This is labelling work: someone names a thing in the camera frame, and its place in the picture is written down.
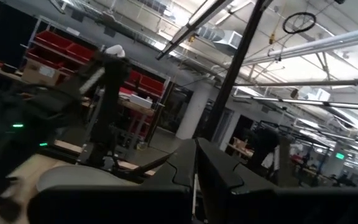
cardboard box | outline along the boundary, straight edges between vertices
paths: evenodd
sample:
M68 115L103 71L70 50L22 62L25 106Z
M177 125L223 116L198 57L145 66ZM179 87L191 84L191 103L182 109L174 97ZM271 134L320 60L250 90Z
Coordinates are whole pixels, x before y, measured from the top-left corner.
M29 83L55 85L59 76L60 72L58 70L36 62L35 60L27 60L22 80Z

white column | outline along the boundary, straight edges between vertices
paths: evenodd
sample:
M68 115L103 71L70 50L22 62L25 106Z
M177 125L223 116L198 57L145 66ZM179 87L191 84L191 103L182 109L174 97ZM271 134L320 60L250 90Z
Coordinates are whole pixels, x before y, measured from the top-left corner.
M329 177L330 175L336 175L336 177L341 174L345 160L347 158L347 154L342 150L342 145L336 144L334 151L331 152L331 155L329 158L327 158L322 173Z
M239 112L234 112L231 120L230 120L230 124L227 127L226 133L224 133L224 137L222 140L222 143L220 145L220 150L225 151L227 148L227 144L229 144L230 140L231 140L231 136L233 135L233 132L237 126L237 123L239 122L241 114Z
M179 125L177 138L191 139L196 131L197 124L209 99L213 85L209 82L198 82L191 96L186 113Z

black stand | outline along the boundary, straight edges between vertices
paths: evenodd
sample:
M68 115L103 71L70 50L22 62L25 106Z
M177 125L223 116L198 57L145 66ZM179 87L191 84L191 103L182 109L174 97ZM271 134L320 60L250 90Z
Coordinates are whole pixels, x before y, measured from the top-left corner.
M219 124L219 120L226 105L227 99L230 96L230 92L233 88L234 82L238 76L240 68L242 67L242 62L244 61L244 57L248 52L249 45L251 44L252 38L254 37L254 34L257 30L260 19L262 18L265 9L269 6L271 2L272 0L258 0L255 4L247 27L242 34L242 39L239 44L239 47L234 54L230 68L227 71L227 75L223 81L221 91L219 92L219 95L216 98L215 104L212 108L211 116L209 117L207 125L204 129L203 137L209 141L212 141L215 130Z

green light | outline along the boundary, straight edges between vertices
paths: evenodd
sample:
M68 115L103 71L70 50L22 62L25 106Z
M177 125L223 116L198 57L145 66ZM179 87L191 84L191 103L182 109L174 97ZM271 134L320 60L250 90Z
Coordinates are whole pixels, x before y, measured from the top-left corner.
M23 128L23 124L13 124L12 127L13 128Z
M345 158L345 155L344 154L341 154L341 153L337 153L335 155L335 157L337 157L338 159L344 159Z

exit sign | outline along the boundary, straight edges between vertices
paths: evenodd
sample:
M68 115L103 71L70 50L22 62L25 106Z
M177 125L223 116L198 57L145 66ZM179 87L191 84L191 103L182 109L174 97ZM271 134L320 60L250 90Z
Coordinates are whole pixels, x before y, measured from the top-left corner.
M341 154L341 153L337 153L335 155L335 157L337 157L338 159L344 159L345 158L345 155L344 154Z

